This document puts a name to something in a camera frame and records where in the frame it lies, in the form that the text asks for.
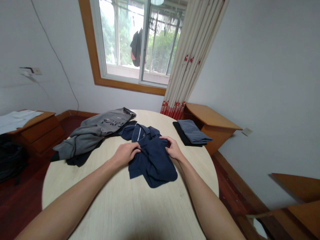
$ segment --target white curtain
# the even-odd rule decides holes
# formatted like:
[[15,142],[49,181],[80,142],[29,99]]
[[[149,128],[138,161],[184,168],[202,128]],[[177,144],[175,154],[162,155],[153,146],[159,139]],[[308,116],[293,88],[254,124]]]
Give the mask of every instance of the white curtain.
[[229,0],[189,0],[161,113],[180,119]]

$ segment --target white wall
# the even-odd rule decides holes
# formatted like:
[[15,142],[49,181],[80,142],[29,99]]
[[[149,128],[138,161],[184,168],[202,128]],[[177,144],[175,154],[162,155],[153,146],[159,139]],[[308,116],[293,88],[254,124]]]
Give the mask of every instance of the white wall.
[[[0,115],[20,109],[63,112],[76,106],[30,1],[0,2]],[[40,86],[18,73],[39,67]]]
[[272,172],[320,178],[320,2],[231,0],[189,102],[242,128],[219,151],[269,207]]
[[[104,112],[127,107],[160,111],[163,96],[94,85],[77,0],[34,0],[39,17],[62,61],[81,111]],[[0,2],[0,115],[19,109],[61,113],[76,109],[60,63],[38,22],[31,1]],[[19,75],[18,67],[39,67],[37,83]]]
[[121,107],[160,111],[163,96],[94,85],[77,0],[34,0],[34,3],[66,69],[81,111],[101,113]]

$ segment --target green foliage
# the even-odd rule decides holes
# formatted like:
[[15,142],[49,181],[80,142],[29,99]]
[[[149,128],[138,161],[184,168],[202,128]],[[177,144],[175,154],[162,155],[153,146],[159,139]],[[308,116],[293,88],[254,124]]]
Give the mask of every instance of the green foliage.
[[100,9],[104,54],[107,63],[116,63],[116,37],[114,34],[114,25],[109,24],[108,19],[105,17]]
[[120,65],[133,65],[131,59],[132,39],[130,38],[131,20],[128,12],[119,8],[119,42],[120,42]]
[[[150,63],[151,63],[151,53],[152,53],[152,44],[153,44],[153,32],[150,32],[149,41],[148,41],[148,52],[147,52],[147,63],[146,69],[150,70]],[[179,41],[180,34],[177,35],[176,44],[174,46],[174,51],[171,58],[170,67],[172,68],[172,63],[174,60],[175,51],[177,49],[177,43]],[[170,57],[172,42],[174,38],[174,32],[166,32],[166,36],[164,36],[164,31],[161,31],[159,35],[156,35],[156,39],[154,42],[154,49],[153,49],[153,60],[152,60],[152,71],[158,73],[166,73],[167,64]]]

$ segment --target window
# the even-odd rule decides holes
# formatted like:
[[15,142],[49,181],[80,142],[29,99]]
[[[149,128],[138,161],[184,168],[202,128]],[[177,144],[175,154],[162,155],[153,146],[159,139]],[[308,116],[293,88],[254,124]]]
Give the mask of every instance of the window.
[[[95,83],[130,90],[140,85],[150,93],[149,86],[154,86],[164,88],[155,94],[164,95],[187,1],[90,0],[91,13],[87,1],[79,0],[79,5]],[[96,51],[98,62],[91,51]]]

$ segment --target person's hand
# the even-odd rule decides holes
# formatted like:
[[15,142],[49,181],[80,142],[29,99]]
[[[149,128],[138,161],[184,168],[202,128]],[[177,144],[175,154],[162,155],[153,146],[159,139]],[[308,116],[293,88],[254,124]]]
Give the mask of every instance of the person's hand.
[[122,167],[127,165],[133,159],[134,155],[139,152],[141,152],[141,147],[137,142],[121,144],[110,160],[118,167]]
[[168,147],[166,147],[166,150],[170,157],[178,161],[185,159],[185,156],[182,154],[176,140],[168,136],[161,136],[159,138],[168,140]]

